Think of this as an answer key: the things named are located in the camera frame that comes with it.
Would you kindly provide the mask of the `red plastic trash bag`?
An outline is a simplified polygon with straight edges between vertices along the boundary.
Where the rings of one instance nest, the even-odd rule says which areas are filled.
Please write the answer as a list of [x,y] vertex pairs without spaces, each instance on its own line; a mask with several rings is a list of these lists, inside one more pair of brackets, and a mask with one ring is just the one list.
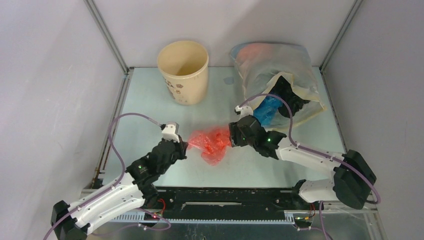
[[188,138],[189,148],[201,151],[201,158],[211,166],[216,166],[225,157],[227,148],[232,146],[227,125],[196,130]]

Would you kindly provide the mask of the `large translucent storage bag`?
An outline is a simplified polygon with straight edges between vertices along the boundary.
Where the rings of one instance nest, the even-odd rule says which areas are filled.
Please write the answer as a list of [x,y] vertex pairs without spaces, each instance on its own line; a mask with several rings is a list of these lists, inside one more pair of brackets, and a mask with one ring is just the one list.
[[[255,97],[248,102],[253,111],[265,97],[270,96],[279,99],[289,115],[292,114],[281,97],[270,94],[280,76],[290,83],[296,95],[310,101],[295,113],[293,126],[301,125],[327,109],[318,92],[318,81],[305,47],[282,43],[243,43],[232,48],[230,57],[241,80],[244,99]],[[263,126],[272,130],[287,130],[289,124],[290,117],[277,112],[271,124]]]

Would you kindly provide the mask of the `beige plastic trash bin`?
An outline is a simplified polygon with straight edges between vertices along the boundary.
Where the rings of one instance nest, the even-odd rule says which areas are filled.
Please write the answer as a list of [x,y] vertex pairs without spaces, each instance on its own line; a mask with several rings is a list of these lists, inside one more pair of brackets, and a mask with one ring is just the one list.
[[157,56],[157,67],[171,97],[180,105],[195,105],[206,96],[209,54],[198,42],[180,40],[166,45]]

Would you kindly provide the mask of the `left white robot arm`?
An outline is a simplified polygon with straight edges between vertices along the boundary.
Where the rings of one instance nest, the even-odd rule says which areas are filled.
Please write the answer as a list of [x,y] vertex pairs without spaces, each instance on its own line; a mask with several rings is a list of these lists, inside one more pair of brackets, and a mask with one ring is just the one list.
[[159,209],[154,182],[178,160],[186,159],[189,144],[162,139],[151,152],[135,160],[119,176],[73,203],[53,206],[52,232],[59,240],[85,240],[101,225],[127,211]]

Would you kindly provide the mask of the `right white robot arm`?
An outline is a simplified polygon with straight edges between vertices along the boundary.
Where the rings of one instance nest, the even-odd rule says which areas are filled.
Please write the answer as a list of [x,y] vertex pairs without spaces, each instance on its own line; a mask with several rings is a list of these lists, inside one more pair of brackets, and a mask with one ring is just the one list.
[[361,210],[369,201],[377,177],[359,152],[323,152],[307,147],[285,133],[265,130],[253,115],[231,122],[228,127],[233,147],[250,146],[263,157],[299,164],[324,175],[321,180],[301,179],[296,183],[290,196],[295,208],[304,209],[319,201],[339,201]]

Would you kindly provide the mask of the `blue plastic trash bag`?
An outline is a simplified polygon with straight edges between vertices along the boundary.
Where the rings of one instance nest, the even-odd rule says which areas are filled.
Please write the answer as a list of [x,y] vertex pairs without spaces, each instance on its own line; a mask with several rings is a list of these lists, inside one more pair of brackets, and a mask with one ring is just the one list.
[[260,105],[253,111],[253,116],[256,117],[263,126],[269,126],[275,117],[278,109],[283,106],[283,103],[272,96],[266,96]]

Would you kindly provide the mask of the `black plastic trash bag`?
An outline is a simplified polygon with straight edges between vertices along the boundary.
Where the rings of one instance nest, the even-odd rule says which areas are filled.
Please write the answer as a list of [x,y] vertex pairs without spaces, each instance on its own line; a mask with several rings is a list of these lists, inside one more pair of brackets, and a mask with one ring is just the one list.
[[[296,95],[293,92],[290,83],[283,76],[280,76],[278,78],[274,87],[271,89],[270,94],[276,95],[282,98],[288,104],[291,110],[292,116],[294,116],[295,113],[302,110],[304,105],[310,102],[309,100],[302,99],[301,97]],[[284,104],[283,106],[278,108],[278,113],[285,118],[290,117],[289,111],[287,110]]]

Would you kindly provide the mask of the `left circuit board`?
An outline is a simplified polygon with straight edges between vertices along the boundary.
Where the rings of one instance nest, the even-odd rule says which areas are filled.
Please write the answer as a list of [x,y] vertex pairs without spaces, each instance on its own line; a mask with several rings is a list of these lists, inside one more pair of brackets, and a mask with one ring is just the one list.
[[159,214],[149,214],[149,213],[145,213],[143,219],[145,221],[159,221],[160,217],[162,217],[163,215],[161,213]]

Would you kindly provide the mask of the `circuit board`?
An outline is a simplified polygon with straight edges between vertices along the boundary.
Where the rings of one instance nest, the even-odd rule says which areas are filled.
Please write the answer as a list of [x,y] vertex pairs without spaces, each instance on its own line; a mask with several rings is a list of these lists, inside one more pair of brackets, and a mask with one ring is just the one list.
[[143,219],[145,221],[159,221],[160,217],[162,217],[163,215],[161,213],[159,214],[149,214],[149,213],[145,213]]
[[295,217],[294,227],[300,230],[309,230],[312,226],[311,217]]

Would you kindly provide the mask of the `right circuit board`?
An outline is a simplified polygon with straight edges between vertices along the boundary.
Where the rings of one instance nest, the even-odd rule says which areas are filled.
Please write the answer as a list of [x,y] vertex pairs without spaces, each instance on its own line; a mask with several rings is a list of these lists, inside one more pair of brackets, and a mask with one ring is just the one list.
[[300,230],[309,230],[312,226],[311,217],[295,217],[294,227]]

